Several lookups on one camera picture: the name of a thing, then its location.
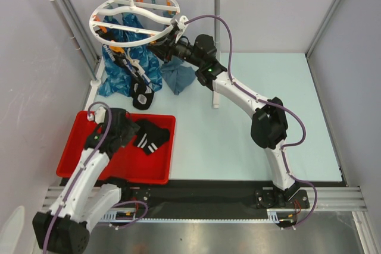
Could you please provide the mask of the black white-striped sock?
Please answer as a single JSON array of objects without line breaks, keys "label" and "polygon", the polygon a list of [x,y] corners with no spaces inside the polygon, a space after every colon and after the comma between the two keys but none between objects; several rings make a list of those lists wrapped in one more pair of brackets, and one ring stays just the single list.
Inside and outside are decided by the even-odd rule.
[{"label": "black white-striped sock", "polygon": [[120,133],[111,134],[106,137],[107,143],[105,147],[105,151],[109,157],[112,159],[114,154],[120,149],[125,147],[126,145],[127,132],[122,131]]},{"label": "black white-striped sock", "polygon": [[137,120],[136,124],[140,129],[133,146],[142,149],[146,155],[153,154],[170,139],[169,129],[161,128],[149,120]]}]

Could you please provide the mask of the white round clip hanger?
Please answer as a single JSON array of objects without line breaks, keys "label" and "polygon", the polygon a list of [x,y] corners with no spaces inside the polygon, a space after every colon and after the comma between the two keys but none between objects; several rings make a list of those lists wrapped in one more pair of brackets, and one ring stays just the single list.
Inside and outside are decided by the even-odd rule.
[{"label": "white round clip hanger", "polygon": [[[131,48],[166,37],[171,20],[182,15],[177,0],[107,0],[90,15],[89,28],[101,44]],[[108,33],[99,36],[98,26]]]}]

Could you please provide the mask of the yellow-orange clothes peg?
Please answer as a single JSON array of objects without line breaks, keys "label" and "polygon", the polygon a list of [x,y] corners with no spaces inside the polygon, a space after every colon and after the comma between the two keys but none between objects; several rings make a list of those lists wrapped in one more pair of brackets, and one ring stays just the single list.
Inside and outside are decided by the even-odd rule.
[{"label": "yellow-orange clothes peg", "polygon": [[124,49],[121,47],[110,46],[110,49],[116,53],[124,54]]}]

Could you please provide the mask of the black blue sunrise sock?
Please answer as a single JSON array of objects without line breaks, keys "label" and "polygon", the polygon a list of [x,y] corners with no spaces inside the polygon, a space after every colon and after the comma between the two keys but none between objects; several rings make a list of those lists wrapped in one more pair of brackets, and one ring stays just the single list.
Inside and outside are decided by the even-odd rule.
[{"label": "black blue sunrise sock", "polygon": [[138,83],[142,83],[142,78],[139,75],[139,69],[136,68],[135,64],[139,61],[131,58],[128,53],[124,51],[124,54],[116,53],[110,49],[110,46],[102,44],[102,47],[105,49],[107,55],[111,58],[112,62],[120,67],[122,70],[126,72],[131,78],[136,80]]}]

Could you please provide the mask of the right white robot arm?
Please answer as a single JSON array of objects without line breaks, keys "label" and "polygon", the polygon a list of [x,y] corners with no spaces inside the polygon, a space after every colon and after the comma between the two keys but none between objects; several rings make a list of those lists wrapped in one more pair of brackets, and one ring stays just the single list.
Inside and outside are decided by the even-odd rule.
[{"label": "right white robot arm", "polygon": [[294,203],[299,183],[290,177],[285,165],[287,157],[281,150],[288,129],[282,101],[279,98],[267,101],[258,95],[252,97],[235,86],[227,68],[216,57],[217,48],[212,36],[201,34],[191,45],[183,39],[176,40],[175,36],[167,35],[150,43],[148,49],[164,63],[177,57],[196,66],[196,78],[203,86],[223,95],[248,114],[251,119],[251,138],[265,150],[270,164],[276,203],[281,207]]}]

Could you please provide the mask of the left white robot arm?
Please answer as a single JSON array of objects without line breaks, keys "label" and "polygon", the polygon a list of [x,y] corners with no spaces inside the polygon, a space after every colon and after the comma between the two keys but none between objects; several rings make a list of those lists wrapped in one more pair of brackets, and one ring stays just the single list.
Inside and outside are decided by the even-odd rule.
[{"label": "left white robot arm", "polygon": [[92,189],[113,156],[133,139],[140,127],[127,111],[101,103],[87,112],[96,127],[87,137],[79,161],[62,192],[46,212],[37,212],[32,225],[43,253],[83,253],[92,230],[114,205],[131,200],[127,182],[111,178],[92,195]]}]

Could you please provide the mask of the teal t-shirt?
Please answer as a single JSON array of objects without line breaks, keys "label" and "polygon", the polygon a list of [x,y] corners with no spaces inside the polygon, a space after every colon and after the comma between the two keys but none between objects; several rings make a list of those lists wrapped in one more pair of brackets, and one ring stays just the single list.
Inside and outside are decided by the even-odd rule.
[{"label": "teal t-shirt", "polygon": [[[167,34],[165,39],[175,42],[172,32]],[[169,62],[163,62],[160,68],[164,81],[175,95],[182,93],[196,78],[193,68],[184,63],[184,60],[172,57]]]}]

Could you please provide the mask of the red plastic tray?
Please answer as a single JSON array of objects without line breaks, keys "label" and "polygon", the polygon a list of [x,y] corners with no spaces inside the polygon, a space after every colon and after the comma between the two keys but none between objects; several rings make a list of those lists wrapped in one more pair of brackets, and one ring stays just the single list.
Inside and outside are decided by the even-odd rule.
[{"label": "red plastic tray", "polygon": [[[143,149],[130,142],[121,148],[110,160],[98,179],[104,181],[117,177],[131,183],[166,184],[169,179],[176,118],[172,115],[137,114],[128,117],[133,120],[148,120],[170,132],[170,138],[158,149],[148,155]],[[69,178],[79,162],[87,137],[93,132],[96,123],[87,119],[87,112],[78,112],[70,135],[56,169],[56,175]]]}]

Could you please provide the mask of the blue shark-print shorts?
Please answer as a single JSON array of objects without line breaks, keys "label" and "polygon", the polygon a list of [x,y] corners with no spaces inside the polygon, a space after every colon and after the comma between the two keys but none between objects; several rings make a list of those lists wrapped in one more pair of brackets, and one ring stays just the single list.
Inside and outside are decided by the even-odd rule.
[{"label": "blue shark-print shorts", "polygon": [[144,83],[157,92],[162,89],[163,80],[158,58],[147,49],[146,45],[124,48],[121,55],[121,66],[117,58],[111,56],[112,49],[102,47],[105,64],[105,80],[98,89],[98,94],[108,97],[114,93],[130,96],[132,80],[140,77]]}]

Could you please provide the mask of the white metal clothes rack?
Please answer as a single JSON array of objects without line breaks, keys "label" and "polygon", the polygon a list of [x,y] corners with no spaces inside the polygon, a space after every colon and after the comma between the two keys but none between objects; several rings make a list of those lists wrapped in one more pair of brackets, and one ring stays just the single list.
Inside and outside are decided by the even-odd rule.
[{"label": "white metal clothes rack", "polygon": [[[86,63],[86,69],[90,76],[90,90],[85,102],[88,108],[96,98],[101,76],[104,72],[104,60],[96,53],[95,46],[90,41],[85,27],[74,9],[70,0],[49,0],[58,18],[65,27],[69,38],[73,41],[75,49],[79,52]],[[220,15],[220,0],[214,0],[214,15]]]}]

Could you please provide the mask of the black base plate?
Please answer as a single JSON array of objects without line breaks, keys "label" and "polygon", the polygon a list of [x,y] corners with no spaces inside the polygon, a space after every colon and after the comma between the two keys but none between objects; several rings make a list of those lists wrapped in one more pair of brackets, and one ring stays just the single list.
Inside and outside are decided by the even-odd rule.
[{"label": "black base plate", "polygon": [[314,182],[311,186],[299,183],[299,190],[284,201],[268,181],[170,180],[165,185],[131,183],[120,178],[97,181],[122,188],[122,200],[139,200],[138,214],[146,219],[259,219],[268,209],[287,213],[308,210],[314,194],[322,198],[322,189],[343,188],[344,183]]}]

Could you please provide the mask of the aluminium frame rail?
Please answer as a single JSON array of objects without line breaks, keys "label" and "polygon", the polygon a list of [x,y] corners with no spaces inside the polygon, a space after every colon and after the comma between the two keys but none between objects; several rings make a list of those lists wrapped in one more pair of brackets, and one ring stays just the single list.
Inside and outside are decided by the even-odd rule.
[{"label": "aluminium frame rail", "polygon": [[136,199],[148,205],[147,221],[253,221],[279,215],[303,216],[317,212],[360,212],[367,207],[357,187],[300,188],[292,197],[272,187],[252,184],[193,184],[132,186],[122,199]]}]

